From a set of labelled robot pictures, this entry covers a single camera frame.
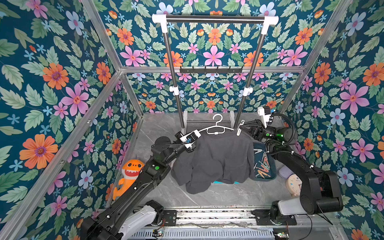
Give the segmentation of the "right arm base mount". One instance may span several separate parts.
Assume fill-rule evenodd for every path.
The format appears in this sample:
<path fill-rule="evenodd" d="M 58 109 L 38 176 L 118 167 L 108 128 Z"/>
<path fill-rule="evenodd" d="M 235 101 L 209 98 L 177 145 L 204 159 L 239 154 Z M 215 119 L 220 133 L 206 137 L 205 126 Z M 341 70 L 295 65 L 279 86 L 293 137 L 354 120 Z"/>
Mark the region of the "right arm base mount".
<path fill-rule="evenodd" d="M 251 214 L 255 216 L 258 226 L 296 226 L 297 221 L 295 216 L 281 215 L 280 212 L 276 209 L 255 209 L 251 211 Z"/>

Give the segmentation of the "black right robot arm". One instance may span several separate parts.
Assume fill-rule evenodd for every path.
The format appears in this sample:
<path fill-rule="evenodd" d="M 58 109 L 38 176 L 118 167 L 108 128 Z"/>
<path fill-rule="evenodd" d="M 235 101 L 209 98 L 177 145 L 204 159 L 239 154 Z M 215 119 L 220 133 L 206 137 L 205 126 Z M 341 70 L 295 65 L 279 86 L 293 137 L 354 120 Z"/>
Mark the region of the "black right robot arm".
<path fill-rule="evenodd" d="M 257 113 L 259 119 L 244 123 L 240 130 L 256 141 L 265 141 L 266 157 L 284 164 L 302 182 L 298 197 L 272 203 L 271 222 L 277 225 L 295 215 L 340 212 L 344 204 L 337 174 L 311 165 L 294 151 L 298 132 L 287 116 L 270 107 L 259 107 Z"/>

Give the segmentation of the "dark grey t-shirt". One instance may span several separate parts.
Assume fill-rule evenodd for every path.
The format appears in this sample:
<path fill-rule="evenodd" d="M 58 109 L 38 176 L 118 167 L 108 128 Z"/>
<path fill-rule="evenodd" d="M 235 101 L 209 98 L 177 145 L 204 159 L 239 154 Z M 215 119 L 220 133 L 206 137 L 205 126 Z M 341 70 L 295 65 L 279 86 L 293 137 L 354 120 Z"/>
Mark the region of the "dark grey t-shirt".
<path fill-rule="evenodd" d="M 237 136 L 232 131 L 221 135 L 202 133 L 195 150 L 175 160 L 171 175 L 189 194 L 208 190 L 214 181 L 255 180 L 254 142 L 249 135 Z"/>

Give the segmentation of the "white plastic hanger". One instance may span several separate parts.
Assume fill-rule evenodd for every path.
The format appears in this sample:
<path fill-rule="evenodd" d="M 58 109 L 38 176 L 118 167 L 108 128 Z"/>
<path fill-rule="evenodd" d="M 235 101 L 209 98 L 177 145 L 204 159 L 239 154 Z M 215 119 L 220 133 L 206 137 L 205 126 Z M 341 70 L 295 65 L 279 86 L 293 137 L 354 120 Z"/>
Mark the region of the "white plastic hanger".
<path fill-rule="evenodd" d="M 213 116 L 214 125 L 198 130 L 199 133 L 206 132 L 207 135 L 221 135 L 225 134 L 226 131 L 234 131 L 233 128 L 222 126 L 223 116 L 221 114 L 215 114 Z"/>

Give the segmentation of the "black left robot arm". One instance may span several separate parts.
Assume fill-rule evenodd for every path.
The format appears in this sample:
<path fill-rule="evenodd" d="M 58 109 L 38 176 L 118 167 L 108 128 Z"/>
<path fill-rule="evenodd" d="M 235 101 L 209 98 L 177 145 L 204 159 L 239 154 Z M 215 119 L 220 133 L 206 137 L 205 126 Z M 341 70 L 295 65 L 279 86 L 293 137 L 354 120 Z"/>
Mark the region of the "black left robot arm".
<path fill-rule="evenodd" d="M 147 202 L 139 211 L 135 207 L 155 189 L 171 170 L 170 163 L 183 152 L 192 152 L 201 133 L 195 130 L 177 140 L 160 137 L 151 147 L 152 156 L 140 170 L 138 178 L 113 204 L 97 218 L 86 218 L 81 226 L 82 240 L 127 240 L 143 227 L 159 224 L 163 220 L 164 208 L 156 201 Z"/>

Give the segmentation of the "white clothespin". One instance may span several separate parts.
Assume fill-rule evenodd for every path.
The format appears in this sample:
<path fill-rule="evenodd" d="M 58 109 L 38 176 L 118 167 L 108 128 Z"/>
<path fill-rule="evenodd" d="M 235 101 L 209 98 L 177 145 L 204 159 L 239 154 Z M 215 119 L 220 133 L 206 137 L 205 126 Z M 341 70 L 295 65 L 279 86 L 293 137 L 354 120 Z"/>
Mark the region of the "white clothespin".
<path fill-rule="evenodd" d="M 241 135 L 241 132 L 242 132 L 242 126 L 245 124 L 245 120 L 241 120 L 241 122 L 239 123 L 238 125 L 238 128 L 237 128 L 237 136 L 240 136 Z"/>

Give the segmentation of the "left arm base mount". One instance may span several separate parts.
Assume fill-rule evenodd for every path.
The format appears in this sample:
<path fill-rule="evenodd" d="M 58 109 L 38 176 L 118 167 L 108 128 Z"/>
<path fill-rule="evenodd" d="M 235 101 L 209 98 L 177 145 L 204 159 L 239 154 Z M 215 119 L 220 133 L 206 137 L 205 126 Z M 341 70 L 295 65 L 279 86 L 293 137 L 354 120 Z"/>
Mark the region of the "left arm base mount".
<path fill-rule="evenodd" d="M 157 214 L 154 221 L 146 227 L 174 227 L 177 222 L 177 210 L 164 210 L 160 214 Z"/>

